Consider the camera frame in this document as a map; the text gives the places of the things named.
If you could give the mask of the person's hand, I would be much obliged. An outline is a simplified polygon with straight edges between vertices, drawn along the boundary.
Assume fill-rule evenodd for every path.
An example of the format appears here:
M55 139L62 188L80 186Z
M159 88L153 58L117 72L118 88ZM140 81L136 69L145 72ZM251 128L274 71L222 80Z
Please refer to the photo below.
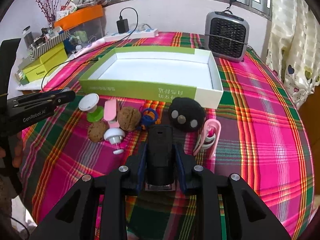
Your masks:
M12 166L14 168L19 168L23 160L23 140L22 132L17 133L16 135L10 137L9 147L12 156Z

